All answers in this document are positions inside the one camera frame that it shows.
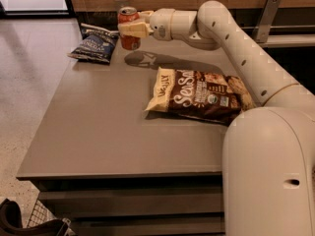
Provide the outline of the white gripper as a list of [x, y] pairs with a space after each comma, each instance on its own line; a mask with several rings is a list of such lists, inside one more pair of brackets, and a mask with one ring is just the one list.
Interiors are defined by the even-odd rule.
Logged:
[[142, 11], [139, 13], [141, 20], [119, 24], [118, 30], [125, 36], [145, 38], [153, 34], [157, 40], [172, 40], [171, 21], [174, 12], [174, 9]]

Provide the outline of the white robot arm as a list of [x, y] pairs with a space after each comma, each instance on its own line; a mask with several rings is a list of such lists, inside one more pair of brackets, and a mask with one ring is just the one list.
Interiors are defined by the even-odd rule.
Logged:
[[315, 236], [315, 96], [235, 22], [218, 1], [197, 11], [159, 9], [122, 34], [220, 47], [258, 107], [228, 127], [222, 148], [226, 236]]

